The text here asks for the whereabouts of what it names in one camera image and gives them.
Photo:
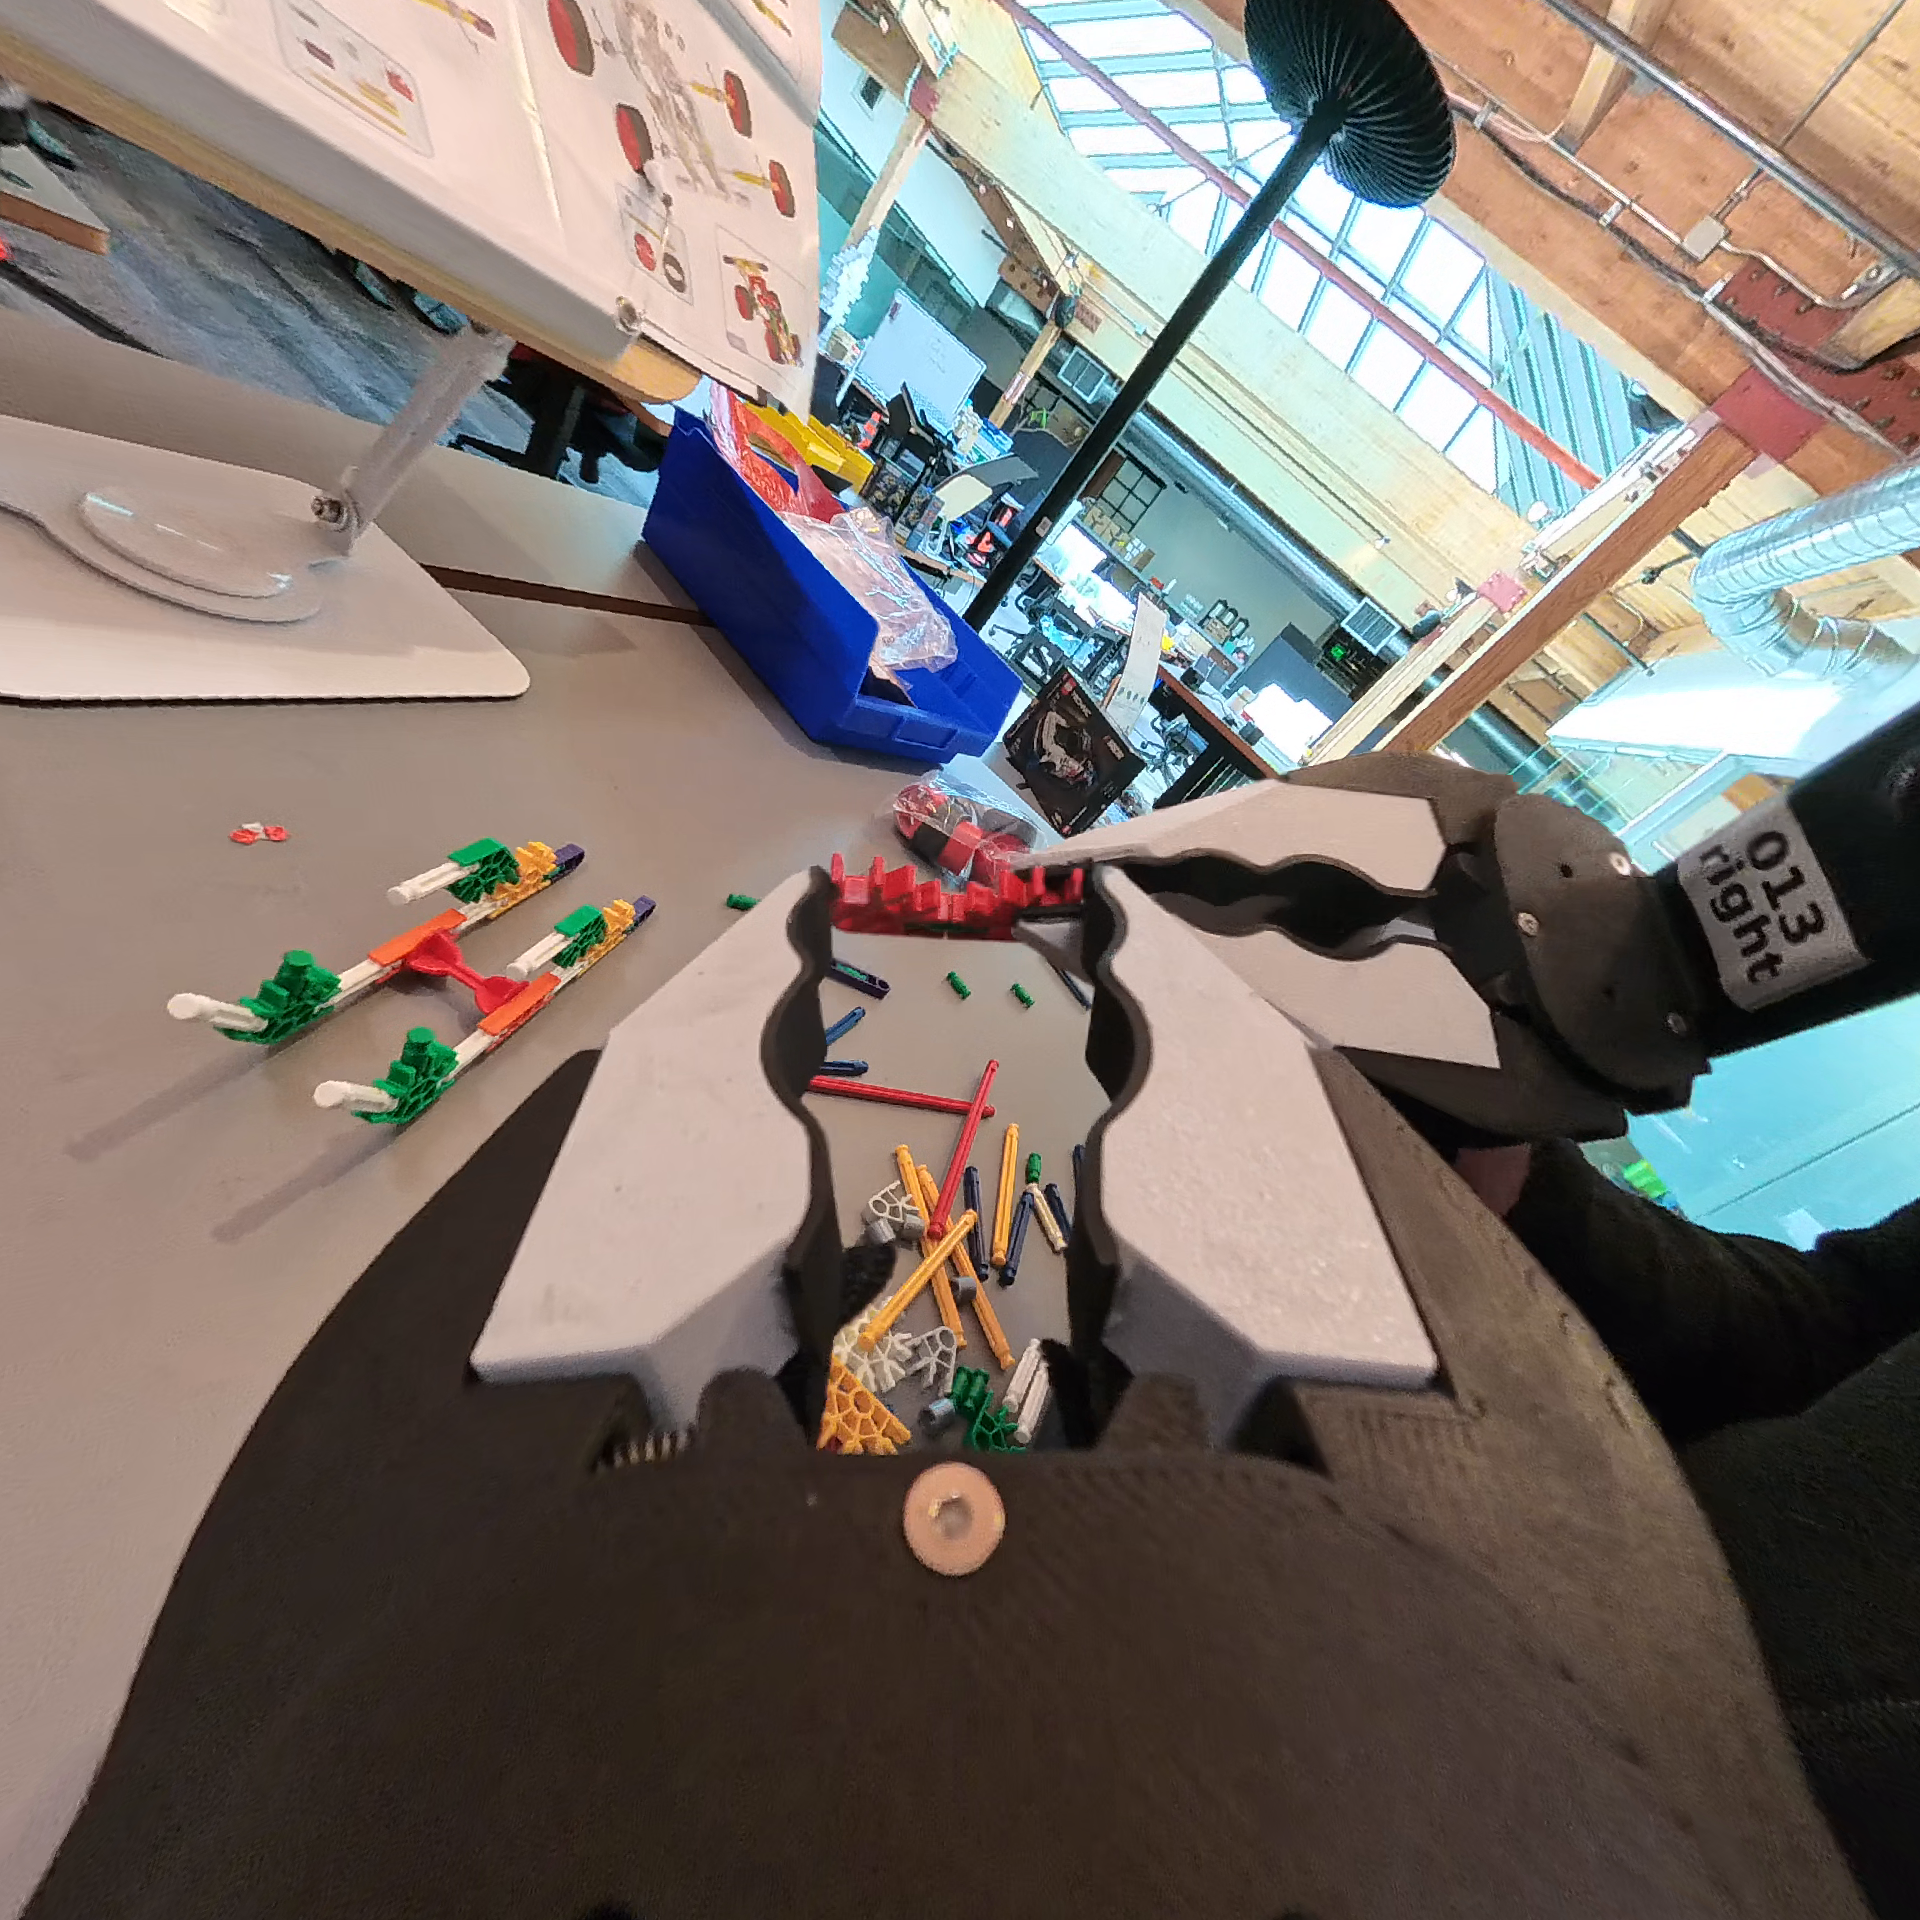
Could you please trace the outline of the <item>black printed box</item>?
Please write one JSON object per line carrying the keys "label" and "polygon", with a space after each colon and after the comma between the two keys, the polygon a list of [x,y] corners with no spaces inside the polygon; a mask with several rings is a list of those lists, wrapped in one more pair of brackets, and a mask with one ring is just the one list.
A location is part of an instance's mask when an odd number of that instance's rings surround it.
{"label": "black printed box", "polygon": [[1146,771],[1071,664],[1044,680],[999,744],[1016,784],[1061,837],[1093,827]]}

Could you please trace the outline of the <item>person's right forearm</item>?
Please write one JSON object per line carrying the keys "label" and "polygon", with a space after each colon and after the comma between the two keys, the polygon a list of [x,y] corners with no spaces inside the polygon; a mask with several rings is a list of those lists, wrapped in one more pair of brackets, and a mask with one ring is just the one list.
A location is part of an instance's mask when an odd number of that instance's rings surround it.
{"label": "person's right forearm", "polygon": [[1571,1143],[1540,1143],[1506,1224],[1674,1448],[1788,1420],[1890,1421],[1915,1439],[1915,1203],[1799,1249],[1707,1230],[1609,1183]]}

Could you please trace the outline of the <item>white board on stand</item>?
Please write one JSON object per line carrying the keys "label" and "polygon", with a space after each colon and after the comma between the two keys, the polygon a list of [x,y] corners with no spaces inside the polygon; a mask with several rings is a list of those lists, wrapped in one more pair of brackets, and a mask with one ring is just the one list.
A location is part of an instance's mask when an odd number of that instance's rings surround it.
{"label": "white board on stand", "polygon": [[985,375],[983,359],[912,294],[896,292],[853,365],[853,379],[880,401],[908,392],[935,427],[953,429]]}

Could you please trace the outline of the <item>silver air duct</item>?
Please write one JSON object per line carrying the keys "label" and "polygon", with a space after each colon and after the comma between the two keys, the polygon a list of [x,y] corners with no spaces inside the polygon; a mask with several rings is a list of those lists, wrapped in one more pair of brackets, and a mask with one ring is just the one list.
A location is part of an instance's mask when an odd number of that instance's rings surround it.
{"label": "silver air duct", "polygon": [[1719,645],[1765,678],[1883,689],[1904,680],[1915,659],[1882,624],[1815,615],[1794,590],[1898,557],[1915,540],[1919,461],[1908,461],[1714,542],[1693,567],[1693,607]]}

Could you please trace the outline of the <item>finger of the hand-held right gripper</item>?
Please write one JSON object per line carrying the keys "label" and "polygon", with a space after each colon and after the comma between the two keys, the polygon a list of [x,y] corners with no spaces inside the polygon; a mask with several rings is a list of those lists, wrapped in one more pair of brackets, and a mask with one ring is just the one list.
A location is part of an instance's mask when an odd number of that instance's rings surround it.
{"label": "finger of the hand-held right gripper", "polygon": [[1434,900],[1449,845],[1434,804],[1373,791],[1258,781],[1157,807],[1036,852],[1041,872],[1119,869],[1153,896],[1205,905]]}
{"label": "finger of the hand-held right gripper", "polygon": [[1018,935],[1067,961],[1128,1033],[1179,1068],[1273,1065],[1312,1049],[1497,1065],[1493,1012],[1423,923],[1372,884],[1088,884]]}

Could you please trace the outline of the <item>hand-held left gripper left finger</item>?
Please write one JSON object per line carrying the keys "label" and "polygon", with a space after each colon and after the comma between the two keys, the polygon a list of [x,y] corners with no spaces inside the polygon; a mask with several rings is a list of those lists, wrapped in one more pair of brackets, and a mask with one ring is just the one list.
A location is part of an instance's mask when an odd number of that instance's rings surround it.
{"label": "hand-held left gripper left finger", "polygon": [[808,869],[610,1029],[471,1349],[483,1381],[631,1376],[665,1427],[735,1368],[797,1361],[818,1395],[847,1316],[804,1109],[829,959],[833,884]]}

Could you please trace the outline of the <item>clear bag with orange label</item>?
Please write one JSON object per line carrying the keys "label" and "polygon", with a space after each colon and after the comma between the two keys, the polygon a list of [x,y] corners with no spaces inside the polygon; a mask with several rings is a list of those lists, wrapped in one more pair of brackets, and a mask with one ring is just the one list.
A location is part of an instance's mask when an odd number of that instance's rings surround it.
{"label": "clear bag with orange label", "polygon": [[920,576],[903,563],[895,525],[861,500],[844,500],[800,457],[786,431],[760,421],[729,389],[709,397],[709,429],[736,475],[786,532],[876,620],[868,676],[888,699],[911,701],[906,669],[947,667],[956,640]]}

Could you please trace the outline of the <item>white printed paper sheet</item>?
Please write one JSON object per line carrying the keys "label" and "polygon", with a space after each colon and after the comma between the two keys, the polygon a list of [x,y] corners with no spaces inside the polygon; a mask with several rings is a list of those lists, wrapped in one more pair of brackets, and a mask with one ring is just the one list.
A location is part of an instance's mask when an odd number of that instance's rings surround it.
{"label": "white printed paper sheet", "polygon": [[818,349],[803,5],[167,5],[195,53],[272,105],[479,206],[613,320],[735,391],[803,404]]}

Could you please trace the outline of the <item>black pole with round top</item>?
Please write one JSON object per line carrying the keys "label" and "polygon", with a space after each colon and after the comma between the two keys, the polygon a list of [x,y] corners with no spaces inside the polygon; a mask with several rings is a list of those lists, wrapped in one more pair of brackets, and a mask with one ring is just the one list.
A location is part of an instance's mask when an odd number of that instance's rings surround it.
{"label": "black pole with round top", "polygon": [[1250,5],[1249,29],[1250,67],[1267,101],[1292,125],[1292,145],[976,590],[968,613],[978,629],[1009,599],[1053,520],[1088,492],[1096,468],[1235,280],[1244,257],[1283,231],[1284,208],[1314,166],[1381,208],[1425,206],[1455,169],[1449,95],[1427,47],[1393,5]]}

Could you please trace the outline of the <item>white snowflake toy connector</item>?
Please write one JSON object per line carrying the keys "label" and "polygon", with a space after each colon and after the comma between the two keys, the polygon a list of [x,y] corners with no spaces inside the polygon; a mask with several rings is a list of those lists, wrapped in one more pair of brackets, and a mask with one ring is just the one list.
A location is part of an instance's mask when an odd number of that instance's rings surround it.
{"label": "white snowflake toy connector", "polygon": [[947,1326],[920,1335],[891,1328],[871,1347],[861,1343],[865,1331],[865,1319],[841,1328],[833,1357],[868,1392],[884,1398],[903,1381],[924,1384],[935,1398],[951,1392],[960,1340]]}

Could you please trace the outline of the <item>clear bag of red wheels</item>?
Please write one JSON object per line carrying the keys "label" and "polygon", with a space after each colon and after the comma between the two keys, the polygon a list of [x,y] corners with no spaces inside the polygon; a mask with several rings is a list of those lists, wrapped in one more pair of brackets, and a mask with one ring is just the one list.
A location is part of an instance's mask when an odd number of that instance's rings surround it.
{"label": "clear bag of red wheels", "polygon": [[1019,859],[1057,839],[1029,807],[947,773],[906,784],[895,796],[903,847],[951,884],[999,884],[1019,876]]}

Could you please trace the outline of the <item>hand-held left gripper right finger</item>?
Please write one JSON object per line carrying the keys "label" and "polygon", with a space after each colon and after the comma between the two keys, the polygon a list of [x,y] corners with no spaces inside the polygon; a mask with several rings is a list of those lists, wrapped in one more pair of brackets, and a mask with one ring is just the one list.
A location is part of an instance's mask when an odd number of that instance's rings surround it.
{"label": "hand-held left gripper right finger", "polygon": [[1115,869],[1088,878],[1088,1129],[1072,1356],[1172,1376],[1227,1441],[1276,1383],[1423,1395],[1439,1352],[1314,1045]]}

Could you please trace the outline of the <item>yellow toy connector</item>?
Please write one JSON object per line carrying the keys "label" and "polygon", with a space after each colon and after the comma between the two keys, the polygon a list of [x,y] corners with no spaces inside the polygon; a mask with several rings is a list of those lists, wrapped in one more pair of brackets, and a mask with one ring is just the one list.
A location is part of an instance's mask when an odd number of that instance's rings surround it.
{"label": "yellow toy connector", "polygon": [[815,1447],[841,1455],[895,1455],[911,1447],[911,1429],[848,1365],[848,1357],[861,1359],[865,1352],[859,1349],[833,1352]]}

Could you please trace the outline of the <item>blue plastic bin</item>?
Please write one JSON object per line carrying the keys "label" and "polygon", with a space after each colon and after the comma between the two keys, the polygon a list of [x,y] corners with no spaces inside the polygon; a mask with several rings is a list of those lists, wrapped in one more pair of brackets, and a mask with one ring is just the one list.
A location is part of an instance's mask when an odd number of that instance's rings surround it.
{"label": "blue plastic bin", "polygon": [[1005,725],[1019,673],[914,574],[908,605],[930,620],[932,663],[873,672],[876,613],[841,584],[731,467],[709,422],[675,422],[644,542],[692,605],[811,740],[912,760],[983,753]]}

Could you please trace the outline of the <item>yellow plastic bins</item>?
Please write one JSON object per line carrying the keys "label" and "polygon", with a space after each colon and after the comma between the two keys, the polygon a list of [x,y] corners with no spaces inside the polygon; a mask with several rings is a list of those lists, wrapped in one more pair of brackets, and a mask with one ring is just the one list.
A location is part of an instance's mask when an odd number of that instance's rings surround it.
{"label": "yellow plastic bins", "polygon": [[768,429],[785,437],[785,440],[804,457],[808,467],[828,472],[836,487],[865,492],[873,478],[873,457],[833,427],[811,421],[809,416],[794,416],[778,401],[752,401],[752,416],[767,422]]}

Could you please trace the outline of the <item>toy rail assembly with spool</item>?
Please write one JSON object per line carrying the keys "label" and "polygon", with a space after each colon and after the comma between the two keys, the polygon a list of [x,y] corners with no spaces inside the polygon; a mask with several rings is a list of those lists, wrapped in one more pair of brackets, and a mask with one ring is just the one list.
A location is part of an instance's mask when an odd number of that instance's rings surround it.
{"label": "toy rail assembly with spool", "polygon": [[474,995],[479,1009],[492,1014],[523,982],[514,976],[480,979],[469,971],[460,940],[577,872],[584,861],[585,847],[577,843],[552,847],[535,839],[522,847],[507,847],[483,837],[453,849],[436,865],[396,881],[389,888],[391,905],[416,905],[429,896],[445,896],[453,905],[371,948],[348,971],[337,974],[312,950],[291,948],[255,995],[228,1001],[181,991],[167,998],[165,1012],[178,1021],[208,1024],[231,1040],[277,1046],[389,988],[400,976],[458,976]]}

